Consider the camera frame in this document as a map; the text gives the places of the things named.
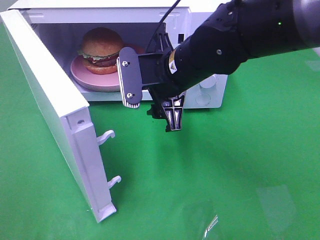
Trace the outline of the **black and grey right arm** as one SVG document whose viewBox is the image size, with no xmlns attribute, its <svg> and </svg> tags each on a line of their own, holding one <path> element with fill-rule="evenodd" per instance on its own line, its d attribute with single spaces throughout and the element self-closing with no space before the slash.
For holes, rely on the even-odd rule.
<svg viewBox="0 0 320 240">
<path fill-rule="evenodd" d="M 166 130 L 181 128 L 183 92 L 214 75 L 230 75 L 249 59 L 320 45 L 317 0 L 232 0 L 217 9 L 177 47 L 156 34 L 157 84 L 148 88 L 147 112 L 165 119 Z"/>
</svg>

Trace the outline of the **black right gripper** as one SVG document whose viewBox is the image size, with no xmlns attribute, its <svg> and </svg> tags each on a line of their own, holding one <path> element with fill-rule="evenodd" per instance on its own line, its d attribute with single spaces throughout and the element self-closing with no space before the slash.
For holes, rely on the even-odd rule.
<svg viewBox="0 0 320 240">
<path fill-rule="evenodd" d="M 153 119 L 165 119 L 166 132 L 181 130 L 186 97 L 186 92 L 175 82 L 169 69 L 169 57 L 173 51 L 166 24 L 160 23 L 147 45 L 150 63 L 147 82 L 153 104 L 146 114 Z"/>
</svg>

